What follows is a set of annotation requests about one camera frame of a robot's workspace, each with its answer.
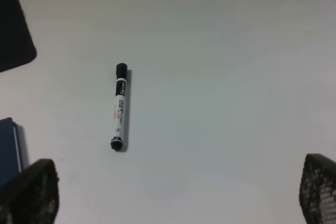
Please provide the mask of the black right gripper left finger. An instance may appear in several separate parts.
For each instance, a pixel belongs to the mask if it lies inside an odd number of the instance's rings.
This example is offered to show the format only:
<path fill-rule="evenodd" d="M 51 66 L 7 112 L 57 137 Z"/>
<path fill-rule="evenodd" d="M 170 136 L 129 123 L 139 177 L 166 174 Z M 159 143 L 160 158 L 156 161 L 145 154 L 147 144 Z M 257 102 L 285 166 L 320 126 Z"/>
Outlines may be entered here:
<path fill-rule="evenodd" d="M 39 159 L 1 187 L 1 223 L 54 223 L 59 178 L 51 159 Z"/>

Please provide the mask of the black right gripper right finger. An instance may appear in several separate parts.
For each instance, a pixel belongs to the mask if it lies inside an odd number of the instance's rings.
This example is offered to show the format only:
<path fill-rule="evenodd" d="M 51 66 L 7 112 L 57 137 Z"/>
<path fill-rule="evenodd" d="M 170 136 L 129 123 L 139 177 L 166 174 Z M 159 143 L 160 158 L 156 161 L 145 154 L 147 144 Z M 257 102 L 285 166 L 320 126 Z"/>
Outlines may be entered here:
<path fill-rule="evenodd" d="M 307 154 L 301 176 L 299 204 L 306 223 L 335 224 L 335 162 Z"/>

